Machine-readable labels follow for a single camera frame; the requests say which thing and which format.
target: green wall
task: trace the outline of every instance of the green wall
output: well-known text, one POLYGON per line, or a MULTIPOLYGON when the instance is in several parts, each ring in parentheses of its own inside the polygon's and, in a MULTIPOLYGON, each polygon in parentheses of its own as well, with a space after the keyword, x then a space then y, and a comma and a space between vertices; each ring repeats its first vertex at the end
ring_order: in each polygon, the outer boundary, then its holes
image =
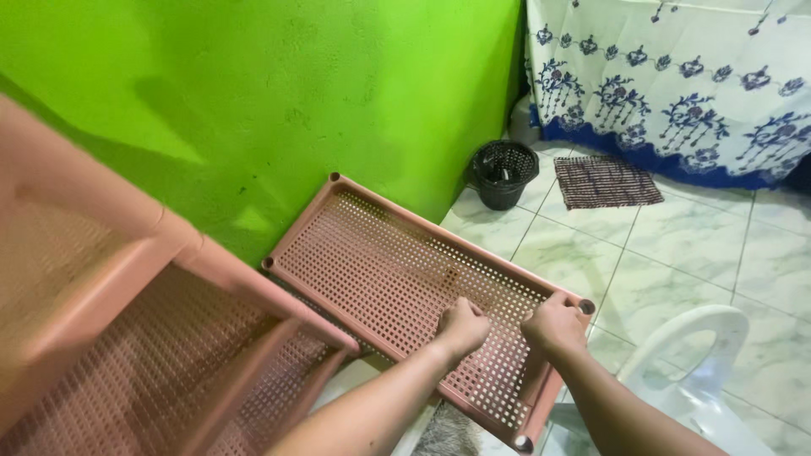
POLYGON ((439 222, 500 136, 520 0, 9 0, 0 91, 249 264, 331 171, 439 222))

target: blue fabric hem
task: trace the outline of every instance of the blue fabric hem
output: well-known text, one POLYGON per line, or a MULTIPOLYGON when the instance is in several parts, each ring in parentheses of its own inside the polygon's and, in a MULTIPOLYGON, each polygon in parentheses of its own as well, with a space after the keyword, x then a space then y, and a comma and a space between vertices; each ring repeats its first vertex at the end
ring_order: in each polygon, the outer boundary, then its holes
POLYGON ((588 122, 580 127, 566 131, 560 122, 560 117, 555 116, 548 125, 543 127, 543 138, 545 140, 567 140, 575 144, 584 145, 603 153, 608 153, 622 157, 629 163, 639 166, 643 170, 661 174, 670 179, 712 188, 746 188, 757 190, 759 188, 775 188, 778 183, 765 180, 761 171, 732 176, 727 173, 726 166, 719 166, 713 170, 701 173, 689 173, 680 166, 681 154, 674 154, 669 157, 659 156, 654 145, 644 143, 633 150, 623 150, 617 144, 617 134, 609 132, 601 135, 594 131, 594 127, 588 122))

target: curtain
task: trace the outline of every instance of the curtain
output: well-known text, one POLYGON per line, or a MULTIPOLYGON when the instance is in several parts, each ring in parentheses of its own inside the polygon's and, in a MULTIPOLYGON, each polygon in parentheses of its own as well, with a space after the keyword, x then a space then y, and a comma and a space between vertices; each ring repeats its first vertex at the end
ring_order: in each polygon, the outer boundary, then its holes
POLYGON ((775 187, 811 152, 811 2, 527 0, 546 140, 705 187, 775 187))

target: pink plastic shelf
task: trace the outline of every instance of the pink plastic shelf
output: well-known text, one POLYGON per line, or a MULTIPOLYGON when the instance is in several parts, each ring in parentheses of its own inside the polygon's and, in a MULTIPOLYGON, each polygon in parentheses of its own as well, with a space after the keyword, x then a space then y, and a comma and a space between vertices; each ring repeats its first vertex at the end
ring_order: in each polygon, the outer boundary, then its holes
POLYGON ((443 309, 467 297, 490 318, 491 335, 439 392, 515 450, 537 444, 562 380, 542 360, 527 372, 519 324, 559 287, 338 173, 263 266, 395 361, 431 341, 443 309))

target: black plastic pot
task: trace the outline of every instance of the black plastic pot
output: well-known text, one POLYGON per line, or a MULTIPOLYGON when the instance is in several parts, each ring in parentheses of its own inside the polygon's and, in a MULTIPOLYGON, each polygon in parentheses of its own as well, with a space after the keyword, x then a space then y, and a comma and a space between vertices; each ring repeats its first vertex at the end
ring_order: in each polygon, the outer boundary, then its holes
POLYGON ((488 208, 504 211, 521 198, 524 187, 538 176, 538 155, 515 141, 492 141, 470 162, 470 177, 488 208))

